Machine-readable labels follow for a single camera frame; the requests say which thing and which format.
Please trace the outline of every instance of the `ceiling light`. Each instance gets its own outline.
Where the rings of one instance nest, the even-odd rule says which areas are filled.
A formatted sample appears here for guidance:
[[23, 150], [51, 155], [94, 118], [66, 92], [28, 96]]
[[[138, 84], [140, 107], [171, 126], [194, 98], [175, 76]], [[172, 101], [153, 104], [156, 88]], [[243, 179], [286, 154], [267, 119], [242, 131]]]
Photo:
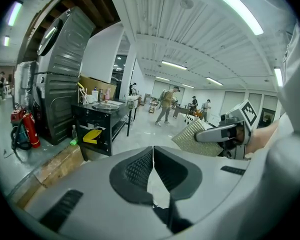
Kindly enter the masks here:
[[275, 76], [276, 76], [276, 81], [278, 82], [278, 86], [280, 86], [280, 87], [284, 86], [284, 83], [282, 81], [281, 68], [280, 67], [275, 67], [274, 68], [274, 73], [275, 73]]
[[170, 81], [169, 79], [165, 79], [165, 78], [162, 78], [162, 77], [159, 77], [159, 76], [156, 76], [155, 78], [166, 80], [166, 81]]
[[190, 86], [190, 85], [186, 85], [186, 84], [182, 84], [183, 86], [186, 86], [186, 87], [190, 87], [190, 88], [194, 88], [194, 87], [192, 87], [192, 86]]
[[258, 23], [254, 15], [249, 11], [249, 9], [240, 0], [223, 0], [232, 9], [234, 9], [239, 16], [245, 21], [245, 23], [250, 27], [252, 32], [258, 36], [264, 33], [262, 27]]
[[172, 67], [176, 67], [176, 68], [181, 69], [181, 70], [187, 70], [187, 68], [185, 66], [181, 66], [181, 65], [178, 65], [178, 64], [174, 64], [174, 63], [171, 63], [171, 62], [164, 61], [164, 60], [161, 63], [165, 64], [165, 65], [172, 66]]
[[48, 39], [51, 36], [51, 34], [53, 33], [53, 31], [55, 31], [55, 29], [56, 29], [55, 26], [53, 28], [51, 28], [51, 30], [49, 31], [49, 33], [46, 34], [45, 39]]
[[8, 46], [9, 45], [9, 39], [10, 39], [10, 37], [7, 36], [7, 35], [4, 37], [4, 42], [3, 42], [4, 46]]
[[208, 79], [208, 80], [211, 81], [211, 82], [214, 82], [214, 83], [217, 84], [217, 85], [223, 86], [222, 83], [220, 83], [220, 82], [218, 82], [218, 81], [216, 81], [216, 80], [213, 80], [213, 79], [210, 78], [210, 77], [207, 77], [206, 79]]
[[8, 21], [9, 26], [12, 27], [15, 24], [15, 21], [16, 21], [17, 15], [21, 9], [21, 6], [22, 6], [21, 2], [14, 3], [14, 7], [13, 7], [12, 13], [10, 15], [9, 21]]

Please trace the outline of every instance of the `man with backpack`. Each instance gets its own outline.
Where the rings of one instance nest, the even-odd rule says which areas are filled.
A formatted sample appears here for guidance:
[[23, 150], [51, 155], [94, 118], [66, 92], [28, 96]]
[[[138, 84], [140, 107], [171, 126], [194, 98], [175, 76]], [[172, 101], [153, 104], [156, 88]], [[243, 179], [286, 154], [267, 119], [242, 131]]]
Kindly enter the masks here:
[[178, 91], [179, 91], [179, 87], [175, 86], [175, 87], [173, 87], [172, 90], [164, 91], [160, 95], [159, 100], [161, 101], [162, 110], [161, 110], [161, 113], [160, 113], [158, 119], [155, 122], [156, 126], [161, 126], [161, 124], [159, 122], [160, 122], [161, 118], [164, 116], [164, 114], [165, 114], [165, 121], [164, 121], [164, 123], [165, 124], [169, 124], [168, 116], [169, 116], [170, 109], [171, 109], [170, 106], [172, 104], [173, 94], [176, 93], [176, 92], [178, 92]]

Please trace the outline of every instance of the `wooden beam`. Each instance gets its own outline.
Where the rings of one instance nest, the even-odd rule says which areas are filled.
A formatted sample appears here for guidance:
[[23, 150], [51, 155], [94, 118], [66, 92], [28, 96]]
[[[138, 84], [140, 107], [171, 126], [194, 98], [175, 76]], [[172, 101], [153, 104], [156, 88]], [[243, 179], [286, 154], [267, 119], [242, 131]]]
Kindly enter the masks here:
[[62, 14], [62, 12], [58, 11], [55, 8], [49, 12], [49, 15], [51, 15], [54, 18], [58, 18], [61, 14]]
[[43, 20], [40, 24], [40, 27], [43, 27], [44, 29], [48, 29], [51, 26], [52, 22], [49, 22], [47, 20]]
[[108, 7], [105, 0], [95, 0], [95, 3], [100, 5], [108, 21], [113, 22], [115, 20], [115, 17], [112, 15], [110, 8]]
[[71, 9], [76, 6], [71, 0], [62, 0], [61, 3], [68, 9]]
[[103, 27], [106, 25], [105, 19], [102, 17], [95, 4], [91, 0], [82, 0], [84, 4], [88, 7], [88, 9], [92, 12], [96, 21], [98, 22], [98, 26]]

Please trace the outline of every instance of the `fire extinguisher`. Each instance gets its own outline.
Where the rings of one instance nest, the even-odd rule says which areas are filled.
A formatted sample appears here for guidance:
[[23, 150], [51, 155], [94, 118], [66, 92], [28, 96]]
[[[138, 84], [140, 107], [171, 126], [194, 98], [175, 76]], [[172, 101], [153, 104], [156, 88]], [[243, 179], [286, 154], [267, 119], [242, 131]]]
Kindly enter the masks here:
[[36, 133], [35, 129], [35, 119], [32, 116], [31, 112], [27, 112], [23, 117], [22, 117], [23, 125], [25, 127], [26, 133], [28, 134], [30, 143], [33, 148], [38, 148], [40, 147], [40, 140], [39, 137]]

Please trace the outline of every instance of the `person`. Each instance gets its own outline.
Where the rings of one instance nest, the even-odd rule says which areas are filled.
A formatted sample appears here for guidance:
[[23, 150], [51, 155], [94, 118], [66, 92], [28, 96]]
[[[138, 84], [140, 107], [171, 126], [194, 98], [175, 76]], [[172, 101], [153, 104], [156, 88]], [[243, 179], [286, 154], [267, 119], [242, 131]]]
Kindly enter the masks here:
[[178, 92], [178, 91], [179, 91], [179, 87], [175, 86], [175, 87], [173, 87], [173, 89], [168, 90], [168, 91], [166, 91], [164, 93], [164, 97], [163, 97], [163, 99], [161, 101], [162, 110], [161, 110], [161, 113], [158, 116], [157, 120], [155, 121], [155, 125], [156, 126], [161, 126], [161, 124], [159, 123], [159, 121], [164, 116], [164, 114], [165, 114], [165, 121], [164, 121], [164, 123], [165, 124], [169, 124], [168, 116], [169, 116], [170, 109], [171, 109], [170, 106], [172, 104], [173, 94], [176, 93], [176, 92]]
[[2, 100], [5, 99], [5, 84], [6, 84], [6, 78], [5, 78], [5, 72], [0, 72], [0, 95]]
[[204, 118], [204, 121], [207, 121], [207, 114], [208, 114], [208, 109], [211, 109], [211, 107], [209, 106], [210, 103], [210, 99], [207, 99], [207, 101], [205, 103], [202, 104], [201, 106], [201, 110], [202, 110], [202, 116], [201, 116], [201, 120]]
[[192, 104], [191, 104], [190, 110], [189, 110], [190, 115], [194, 115], [195, 110], [197, 109], [197, 106], [198, 106], [198, 101], [196, 99], [196, 96], [193, 96], [192, 98], [193, 98], [193, 100], [192, 100]]
[[133, 84], [130, 84], [129, 86], [129, 96], [132, 95], [133, 91], [134, 91], [134, 86], [136, 86], [137, 84], [134, 82]]

